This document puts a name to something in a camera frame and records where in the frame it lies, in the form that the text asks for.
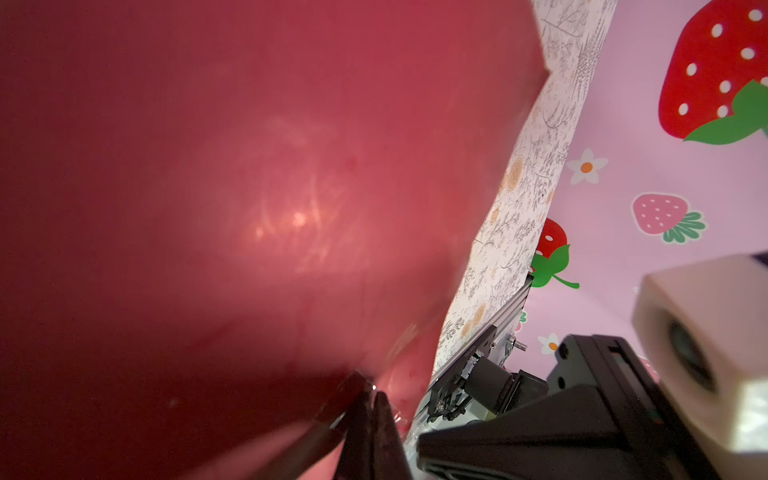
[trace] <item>red strawberry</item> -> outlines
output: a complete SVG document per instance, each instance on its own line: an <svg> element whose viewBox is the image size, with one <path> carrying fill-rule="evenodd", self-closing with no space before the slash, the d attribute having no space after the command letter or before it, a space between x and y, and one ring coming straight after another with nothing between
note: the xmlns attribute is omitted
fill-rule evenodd
<svg viewBox="0 0 768 480"><path fill-rule="evenodd" d="M637 227L648 235L661 235L666 243L698 240L707 224L701 212L688 211L688 202L677 195L641 194L632 203Z"/></svg>
<svg viewBox="0 0 768 480"><path fill-rule="evenodd" d="M689 20L659 120L670 135L709 144L768 134L768 0L713 0Z"/></svg>
<svg viewBox="0 0 768 480"><path fill-rule="evenodd" d="M541 231L536 252L549 258L552 252L567 244L568 238L565 236L565 230L554 220L547 219L544 222L544 229Z"/></svg>

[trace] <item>white flower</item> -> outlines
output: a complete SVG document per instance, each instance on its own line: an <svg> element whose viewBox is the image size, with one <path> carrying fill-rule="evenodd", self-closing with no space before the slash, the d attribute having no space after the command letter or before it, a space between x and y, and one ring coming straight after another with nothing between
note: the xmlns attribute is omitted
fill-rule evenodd
<svg viewBox="0 0 768 480"><path fill-rule="evenodd" d="M582 180L596 184L599 180L598 170L606 165L608 165L608 159L595 158L591 148L588 148L581 154L581 160L571 160L565 164L566 167L574 172L571 177L571 185L575 185Z"/></svg>
<svg viewBox="0 0 768 480"><path fill-rule="evenodd" d="M555 353L560 346L558 342L558 336L552 333L549 338L545 336L538 337L538 341L541 342L541 353L544 355L551 355Z"/></svg>

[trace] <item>red translucent bag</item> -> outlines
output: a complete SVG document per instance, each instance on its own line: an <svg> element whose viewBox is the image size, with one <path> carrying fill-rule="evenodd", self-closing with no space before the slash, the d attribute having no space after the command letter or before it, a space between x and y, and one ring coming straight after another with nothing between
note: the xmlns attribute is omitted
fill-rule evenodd
<svg viewBox="0 0 768 480"><path fill-rule="evenodd" d="M547 76L526 0L0 20L0 475L237 478L354 369L411 418Z"/></svg>

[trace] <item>green stem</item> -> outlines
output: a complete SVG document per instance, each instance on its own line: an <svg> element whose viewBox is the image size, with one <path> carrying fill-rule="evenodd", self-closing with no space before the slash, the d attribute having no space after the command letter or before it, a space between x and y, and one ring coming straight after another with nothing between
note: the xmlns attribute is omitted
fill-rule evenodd
<svg viewBox="0 0 768 480"><path fill-rule="evenodd" d="M553 275L553 277L558 279L558 280L560 280L560 283L562 283L565 286L569 286L570 288L578 288L578 287L580 287L580 285L578 283L566 282L565 280L563 280L562 278L560 278L557 275Z"/></svg>

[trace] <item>pink background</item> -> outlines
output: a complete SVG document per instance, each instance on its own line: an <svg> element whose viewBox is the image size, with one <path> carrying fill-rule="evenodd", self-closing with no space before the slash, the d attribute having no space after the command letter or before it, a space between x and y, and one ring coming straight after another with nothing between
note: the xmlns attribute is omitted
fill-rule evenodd
<svg viewBox="0 0 768 480"><path fill-rule="evenodd" d="M573 172L566 167L548 214L571 245L571 262L558 275L581 288L552 280L533 289L527 323L518 333L529 348L516 350L508 369L546 377L554 356L542 354L538 337L552 333L558 340L569 333L624 336L642 354L630 319L643 275L768 249L768 137L758 131L734 144L713 146L683 142L659 124L660 90L677 37L705 4L619 3L568 155L569 161L578 160L591 148L608 164L599 170L597 184L571 185ZM684 245L641 233L631 204L645 192L686 198L709 228ZM723 318L723 328L730 322Z"/></svg>

